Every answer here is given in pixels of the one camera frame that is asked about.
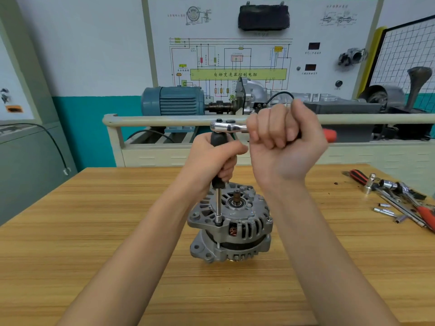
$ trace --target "red handle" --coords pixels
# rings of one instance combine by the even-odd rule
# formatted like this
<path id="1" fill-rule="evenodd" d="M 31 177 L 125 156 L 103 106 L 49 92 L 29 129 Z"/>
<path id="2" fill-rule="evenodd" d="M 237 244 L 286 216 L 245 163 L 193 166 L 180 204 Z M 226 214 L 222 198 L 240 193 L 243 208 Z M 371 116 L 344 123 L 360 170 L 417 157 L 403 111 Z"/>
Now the red handle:
<path id="1" fill-rule="evenodd" d="M 323 133 L 325 134 L 328 143 L 333 143 L 337 140 L 337 132 L 335 130 L 324 128 Z"/>
<path id="2" fill-rule="evenodd" d="M 427 225 L 429 225 L 431 229 L 435 231 L 435 215 L 432 214 L 432 210 L 423 206 L 416 207 L 416 209 Z"/>
<path id="3" fill-rule="evenodd" d="M 367 184 L 368 177 L 361 170 L 352 169 L 349 171 L 349 175 L 358 183 L 362 185 Z"/>

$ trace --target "circular diagram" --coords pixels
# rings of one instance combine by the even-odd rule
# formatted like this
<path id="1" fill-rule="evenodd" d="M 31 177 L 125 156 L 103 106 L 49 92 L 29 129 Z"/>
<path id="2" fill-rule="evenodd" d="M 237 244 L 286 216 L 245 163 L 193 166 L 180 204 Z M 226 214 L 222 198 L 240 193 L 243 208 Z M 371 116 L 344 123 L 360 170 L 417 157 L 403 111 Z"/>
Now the circular diagram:
<path id="1" fill-rule="evenodd" d="M 188 19 L 192 22 L 199 19 L 199 9 L 197 7 L 190 7 L 188 9 Z"/>

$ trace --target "alternator housing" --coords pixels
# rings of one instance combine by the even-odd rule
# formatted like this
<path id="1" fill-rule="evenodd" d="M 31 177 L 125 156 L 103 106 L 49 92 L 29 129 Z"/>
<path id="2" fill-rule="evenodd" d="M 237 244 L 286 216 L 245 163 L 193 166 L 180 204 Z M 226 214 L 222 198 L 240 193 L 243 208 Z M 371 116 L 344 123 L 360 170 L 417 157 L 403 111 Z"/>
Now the alternator housing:
<path id="1" fill-rule="evenodd" d="M 220 199 L 223 223 L 219 226 L 215 224 L 215 194 L 210 189 L 188 216 L 188 225 L 201 229 L 191 244 L 191 255 L 212 263 L 241 261 L 269 251 L 273 219 L 264 197 L 252 186 L 227 183 Z"/>

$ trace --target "yellow-green rectangle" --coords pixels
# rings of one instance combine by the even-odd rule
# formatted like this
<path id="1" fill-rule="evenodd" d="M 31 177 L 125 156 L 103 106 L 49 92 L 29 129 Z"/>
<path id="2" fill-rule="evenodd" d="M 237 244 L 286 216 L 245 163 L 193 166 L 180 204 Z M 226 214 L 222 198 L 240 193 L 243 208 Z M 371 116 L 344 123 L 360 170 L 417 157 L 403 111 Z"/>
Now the yellow-green rectangle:
<path id="1" fill-rule="evenodd" d="M 237 80 L 245 76 L 256 80 L 285 80 L 287 69 L 191 69 L 191 80 Z"/>

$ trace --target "person's left hand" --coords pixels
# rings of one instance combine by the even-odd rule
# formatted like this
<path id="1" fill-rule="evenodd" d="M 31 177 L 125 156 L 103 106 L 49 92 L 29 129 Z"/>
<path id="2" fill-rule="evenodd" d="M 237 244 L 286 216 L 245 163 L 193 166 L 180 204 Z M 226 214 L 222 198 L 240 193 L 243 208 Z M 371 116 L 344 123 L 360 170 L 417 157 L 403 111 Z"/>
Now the person's left hand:
<path id="1" fill-rule="evenodd" d="M 228 134 L 228 143 L 212 146 L 210 144 L 211 132 L 195 137 L 186 161 L 180 171 L 176 182 L 184 183 L 183 188 L 189 191 L 189 196 L 195 202 L 206 196 L 211 180 L 216 174 L 228 182 L 233 176 L 237 155 L 247 153 L 248 147 Z"/>

